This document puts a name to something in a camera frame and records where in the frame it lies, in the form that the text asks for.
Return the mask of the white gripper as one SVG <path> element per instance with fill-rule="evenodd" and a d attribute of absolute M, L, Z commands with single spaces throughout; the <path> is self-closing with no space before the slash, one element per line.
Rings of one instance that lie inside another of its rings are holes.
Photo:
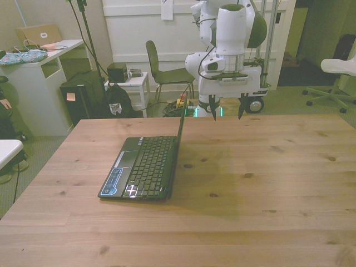
<path fill-rule="evenodd" d="M 240 107 L 238 118 L 241 119 L 248 105 L 248 93 L 257 92 L 260 90 L 260 75 L 262 68 L 260 66 L 251 67 L 245 66 L 240 73 L 247 75 L 246 77 L 238 78 L 223 78 L 222 80 L 207 80 L 199 77 L 199 94 L 208 95 L 211 114 L 216 121 L 216 117 L 220 114 L 220 97 L 217 95 L 235 95 L 241 93 L 239 98 Z"/>

